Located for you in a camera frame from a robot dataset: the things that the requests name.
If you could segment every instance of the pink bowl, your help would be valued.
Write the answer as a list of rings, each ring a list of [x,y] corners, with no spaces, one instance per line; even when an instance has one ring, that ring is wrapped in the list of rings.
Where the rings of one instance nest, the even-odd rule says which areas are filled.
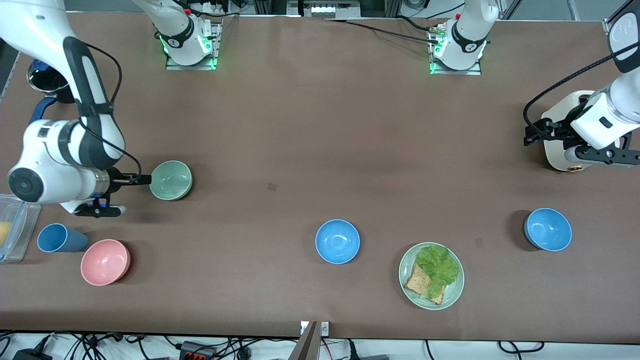
[[[105,239],[87,249],[80,272],[86,282],[103,286],[121,278],[129,269],[130,262],[129,251],[121,242]]]

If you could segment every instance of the green bowl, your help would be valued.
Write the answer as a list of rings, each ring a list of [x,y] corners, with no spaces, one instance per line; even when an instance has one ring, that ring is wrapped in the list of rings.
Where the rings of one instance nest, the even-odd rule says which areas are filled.
[[[404,287],[404,284],[406,284],[409,276],[411,276],[411,270],[413,269],[413,264],[415,263],[415,257],[418,255],[420,250],[422,250],[422,248],[433,245],[440,245],[447,248],[447,250],[449,250],[449,252],[451,253],[451,256],[453,256],[453,260],[456,261],[458,267],[460,268],[460,272],[458,273],[458,277],[456,278],[456,280],[447,285],[447,287],[444,289],[444,298],[442,300],[442,305],[436,305],[434,302],[428,299],[420,299],[420,295]],[[400,287],[402,288],[402,291],[404,292],[406,297],[408,297],[409,300],[411,300],[411,302],[413,302],[415,305],[427,310],[442,310],[453,305],[453,303],[460,298],[460,295],[462,295],[462,289],[465,287],[465,272],[464,270],[462,270],[462,264],[460,263],[460,260],[453,253],[453,251],[451,251],[451,249],[439,243],[420,243],[407,250],[402,257],[402,260],[400,260],[398,278],[400,278]]]
[[[165,161],[151,173],[151,192],[160,200],[177,200],[189,192],[193,176],[189,167],[177,160]]]

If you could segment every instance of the power adapter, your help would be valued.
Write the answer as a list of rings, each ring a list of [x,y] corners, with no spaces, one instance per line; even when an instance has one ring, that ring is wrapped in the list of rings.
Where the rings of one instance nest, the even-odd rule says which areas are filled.
[[[15,353],[13,360],[52,360],[53,357],[47,354],[37,355],[32,348],[23,348]]]
[[[49,336],[51,335],[47,335],[44,339],[40,340],[35,348],[18,350],[13,356],[13,360],[52,360],[53,357],[43,353],[44,345],[47,343]]]

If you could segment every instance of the bread slice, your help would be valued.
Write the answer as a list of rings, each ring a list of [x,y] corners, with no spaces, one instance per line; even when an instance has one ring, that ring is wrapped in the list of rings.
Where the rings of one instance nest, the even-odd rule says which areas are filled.
[[[440,294],[439,297],[435,298],[435,299],[429,299],[430,301],[433,301],[436,305],[442,305],[442,301],[444,300],[444,288],[446,288],[446,285],[442,286],[442,293]]]
[[[407,279],[404,287],[418,295],[422,295],[422,293],[427,290],[427,287],[429,287],[430,283],[431,278],[429,277],[429,274],[424,272],[424,270],[418,266],[418,263],[414,263],[413,269],[411,270],[411,276],[409,276],[409,279]],[[442,301],[444,299],[444,289],[446,287],[446,285],[442,286],[442,293],[439,297],[429,300],[433,301],[436,305],[442,305]]]

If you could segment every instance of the lettuce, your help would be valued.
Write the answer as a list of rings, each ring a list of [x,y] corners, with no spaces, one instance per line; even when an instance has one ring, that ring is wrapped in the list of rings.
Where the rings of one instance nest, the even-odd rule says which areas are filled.
[[[422,299],[439,297],[442,294],[442,286],[454,282],[460,272],[449,249],[441,245],[422,248],[416,256],[415,262],[431,278],[427,290],[420,296]]]

